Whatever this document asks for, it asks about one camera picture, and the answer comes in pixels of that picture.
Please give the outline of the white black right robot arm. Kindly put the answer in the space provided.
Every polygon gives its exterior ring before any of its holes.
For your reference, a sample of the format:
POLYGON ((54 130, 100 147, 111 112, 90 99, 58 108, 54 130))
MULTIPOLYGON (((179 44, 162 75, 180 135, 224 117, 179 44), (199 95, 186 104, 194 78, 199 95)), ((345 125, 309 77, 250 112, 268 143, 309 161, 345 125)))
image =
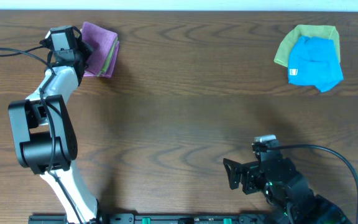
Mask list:
POLYGON ((223 165, 231 189, 242 185, 246 195, 261 192, 276 207, 263 219, 264 223, 350 222, 338 206, 314 194, 307 179, 279 150, 254 146, 254 154, 254 162, 240 164, 224 158, 223 165))

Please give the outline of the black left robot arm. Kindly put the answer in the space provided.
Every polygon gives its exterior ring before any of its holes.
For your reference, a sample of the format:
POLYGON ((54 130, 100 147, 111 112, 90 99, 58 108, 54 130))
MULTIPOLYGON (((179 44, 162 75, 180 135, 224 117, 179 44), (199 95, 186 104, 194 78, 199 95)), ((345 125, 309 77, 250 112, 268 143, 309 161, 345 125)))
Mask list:
POLYGON ((67 213, 60 222, 101 223, 98 200, 76 166, 78 144, 66 108, 93 49, 73 26, 51 28, 40 44, 50 51, 44 80, 8 107, 17 160, 51 186, 67 213))

